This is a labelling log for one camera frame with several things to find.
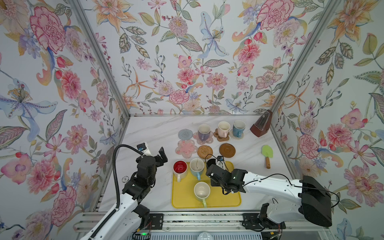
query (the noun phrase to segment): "wall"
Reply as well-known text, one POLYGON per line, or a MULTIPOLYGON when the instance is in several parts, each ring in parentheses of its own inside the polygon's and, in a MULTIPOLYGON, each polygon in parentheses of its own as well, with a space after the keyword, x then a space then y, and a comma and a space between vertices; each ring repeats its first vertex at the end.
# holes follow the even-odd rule
POLYGON ((261 114, 324 0, 82 1, 130 112, 261 114))
POLYGON ((273 121, 299 174, 340 197, 331 227, 340 240, 384 237, 383 9, 341 3, 273 121))
POLYGON ((66 1, 0 0, 0 239, 76 239, 123 136, 66 1))

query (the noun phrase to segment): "blue mug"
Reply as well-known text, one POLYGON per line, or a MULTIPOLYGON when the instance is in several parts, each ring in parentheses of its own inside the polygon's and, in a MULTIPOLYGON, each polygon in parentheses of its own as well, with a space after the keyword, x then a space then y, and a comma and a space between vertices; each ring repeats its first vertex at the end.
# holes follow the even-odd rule
POLYGON ((197 180, 201 180, 201 175, 204 171, 204 162, 200 158, 195 158, 189 163, 189 168, 193 176, 197 177, 197 180))
POLYGON ((235 137, 241 137, 245 129, 245 122, 237 120, 233 123, 233 135, 235 137))
POLYGON ((202 142, 208 140, 210 132, 211 132, 211 128, 209 125, 201 124, 198 128, 199 140, 202 142))

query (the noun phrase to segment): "brown paw-shaped coaster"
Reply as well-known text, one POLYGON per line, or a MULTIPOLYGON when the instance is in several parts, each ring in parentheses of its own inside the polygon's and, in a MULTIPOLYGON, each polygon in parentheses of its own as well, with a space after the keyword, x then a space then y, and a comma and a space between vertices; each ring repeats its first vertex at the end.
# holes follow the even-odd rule
POLYGON ((205 140, 205 141, 200 141, 200 139, 199 139, 199 133, 196 132, 196 133, 193 134, 193 138, 196 139, 196 142, 197 142, 198 145, 204 145, 204 144, 209 144, 209 143, 213 143, 213 142, 214 142, 214 139, 212 138, 213 135, 214 135, 214 133, 211 131, 211 132, 209 133, 209 138, 208 138, 207 140, 205 140))
POLYGON ((221 156, 223 156, 225 158, 230 158, 230 157, 233 157, 235 155, 236 150, 235 150, 235 147, 232 146, 231 144, 224 143, 224 144, 221 144, 221 146, 219 148, 219 152, 220 152, 221 156))
POLYGON ((203 145, 203 146, 200 146, 199 149, 197 150, 197 155, 199 157, 201 157, 201 159, 206 159, 206 158, 210 158, 212 157, 211 154, 213 154, 213 150, 210 146, 207 146, 207 145, 203 145))
POLYGON ((225 141, 228 141, 228 140, 229 140, 229 134, 227 135, 227 137, 220 137, 220 136, 218 135, 217 128, 216 128, 216 130, 215 130, 215 132, 214 132, 214 137, 217 138, 217 140, 218 140, 219 142, 225 142, 225 141))
POLYGON ((184 158, 190 158, 193 153, 197 152, 197 146, 193 140, 180 140, 177 145, 175 152, 184 158))

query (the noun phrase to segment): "brown round coaster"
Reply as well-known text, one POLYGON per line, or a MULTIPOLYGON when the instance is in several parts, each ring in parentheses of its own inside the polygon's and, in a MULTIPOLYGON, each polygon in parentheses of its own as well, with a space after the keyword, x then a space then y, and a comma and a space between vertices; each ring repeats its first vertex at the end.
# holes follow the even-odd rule
POLYGON ((203 160, 205 160, 205 158, 209 159, 210 157, 212 157, 209 154, 213 154, 213 153, 214 152, 213 152, 212 148, 210 146, 207 146, 207 145, 200 146, 197 150, 197 155, 199 157, 201 157, 201 159, 203 159, 203 160))
POLYGON ((220 146, 219 152, 223 157, 233 157, 236 153, 236 149, 229 143, 224 143, 220 146))

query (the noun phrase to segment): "coaster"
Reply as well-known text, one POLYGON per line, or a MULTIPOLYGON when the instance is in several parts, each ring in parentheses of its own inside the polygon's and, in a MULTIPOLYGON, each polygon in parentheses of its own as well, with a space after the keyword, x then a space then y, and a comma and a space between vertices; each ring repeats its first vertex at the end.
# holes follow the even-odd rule
POLYGON ((189 129, 183 129, 179 131, 178 136, 181 140, 189 140, 192 138, 193 132, 189 129))
POLYGON ((233 130, 230 130, 230 131, 229 131, 229 135, 231 136, 231 138, 236 139, 236 140, 240 140, 240 139, 243 139, 243 138, 244 138, 244 133, 241 134, 241 137, 235 137, 235 136, 233 135, 233 130))
POLYGON ((204 144, 207 144, 207 143, 209 144, 209 143, 213 143, 213 142, 214 142, 214 139, 212 138, 213 135, 214 135, 214 133, 211 131, 211 132, 209 133, 209 138, 208 138, 207 140, 205 140, 205 141, 200 141, 200 139, 199 139, 199 133, 196 132, 196 133, 193 134, 193 138, 196 139, 196 142, 198 143, 198 145, 204 145, 204 144))
POLYGON ((213 154, 213 150, 210 146, 207 146, 207 145, 203 145, 203 146, 200 146, 199 149, 197 150, 197 155, 199 157, 201 157, 201 159, 205 160, 205 158, 210 158, 210 157, 213 157, 212 155, 208 155, 208 154, 213 154))
POLYGON ((219 152, 220 152, 221 156, 226 157, 226 158, 230 158, 230 157, 233 157, 235 155, 236 149, 231 144, 224 143, 224 144, 221 144, 219 152))
POLYGON ((177 145, 175 152, 184 158, 190 158, 193 153, 197 152, 197 146, 193 140, 180 140, 177 145))
POLYGON ((229 135, 227 135, 227 137, 220 137, 220 136, 218 135, 217 128, 216 128, 216 130, 215 130, 215 132, 214 132, 214 137, 217 138, 217 140, 218 140, 219 142, 225 142, 225 141, 228 141, 228 140, 229 140, 229 135))

